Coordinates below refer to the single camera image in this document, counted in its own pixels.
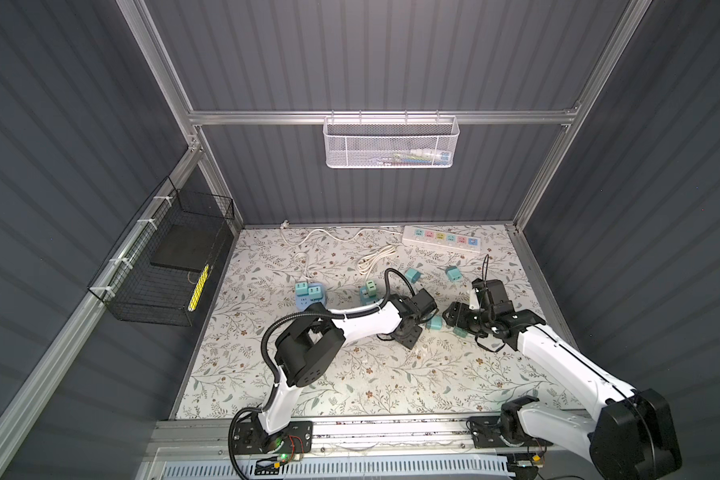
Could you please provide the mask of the white long power strip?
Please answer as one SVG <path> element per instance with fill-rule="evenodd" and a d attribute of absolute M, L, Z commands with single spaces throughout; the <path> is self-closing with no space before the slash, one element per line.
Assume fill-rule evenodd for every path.
<path fill-rule="evenodd" d="M 421 226 L 405 226 L 402 243 L 449 252 L 478 254 L 482 251 L 481 240 L 477 237 Z"/>

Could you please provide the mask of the teal power strip with USB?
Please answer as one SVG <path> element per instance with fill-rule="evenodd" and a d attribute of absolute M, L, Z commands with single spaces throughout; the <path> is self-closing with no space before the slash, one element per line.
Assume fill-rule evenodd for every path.
<path fill-rule="evenodd" d="M 360 300 L 364 306 L 379 303 L 383 298 L 384 293 L 379 290 L 377 283 L 373 280 L 367 280 L 360 287 Z"/>

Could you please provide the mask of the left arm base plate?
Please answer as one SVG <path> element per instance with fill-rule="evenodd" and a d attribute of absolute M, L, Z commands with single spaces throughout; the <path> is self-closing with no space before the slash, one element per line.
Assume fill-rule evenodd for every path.
<path fill-rule="evenodd" d="M 305 454 L 312 449 L 314 423 L 292 421 L 277 433 L 267 433 L 257 419 L 231 425 L 228 446 L 235 455 Z"/>

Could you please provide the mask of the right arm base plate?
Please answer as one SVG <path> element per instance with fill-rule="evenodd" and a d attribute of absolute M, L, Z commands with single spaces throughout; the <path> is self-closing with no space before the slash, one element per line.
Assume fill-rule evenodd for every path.
<path fill-rule="evenodd" d="M 501 433 L 500 417 L 496 415 L 470 416 L 466 420 L 466 427 L 475 448 L 522 447 L 546 450 L 552 446 L 551 442 L 538 438 L 525 440 L 508 440 Z"/>

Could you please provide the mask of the lavender square power socket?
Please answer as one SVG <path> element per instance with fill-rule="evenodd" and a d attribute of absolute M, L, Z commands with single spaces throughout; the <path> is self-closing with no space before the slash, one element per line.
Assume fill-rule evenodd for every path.
<path fill-rule="evenodd" d="M 294 304 L 298 311 L 306 310 L 310 305 L 326 303 L 326 289 L 322 283 L 297 282 L 294 286 Z"/>

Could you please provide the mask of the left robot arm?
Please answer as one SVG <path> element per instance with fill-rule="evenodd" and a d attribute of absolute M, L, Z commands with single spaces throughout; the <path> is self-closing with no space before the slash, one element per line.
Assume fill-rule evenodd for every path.
<path fill-rule="evenodd" d="M 302 389 L 318 380 L 348 343 L 384 335 L 411 349 L 421 326 L 437 312 L 424 289 L 411 297 L 388 294 L 370 305 L 346 310 L 310 306 L 273 323 L 261 339 L 261 354 L 274 376 L 257 422 L 274 435 L 291 421 Z"/>

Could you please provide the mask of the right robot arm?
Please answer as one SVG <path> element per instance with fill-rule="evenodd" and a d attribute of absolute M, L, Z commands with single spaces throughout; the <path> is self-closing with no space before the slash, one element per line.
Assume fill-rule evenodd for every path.
<path fill-rule="evenodd" d="M 589 461 L 605 479 L 659 479 L 683 464 L 668 401 L 639 391 L 589 360 L 531 310 L 517 310 L 499 280 L 476 279 L 467 303 L 444 322 L 478 338 L 492 336 L 539 364 L 587 411 L 567 414 L 525 395 L 501 407 L 498 428 L 512 446 L 543 439 Z"/>

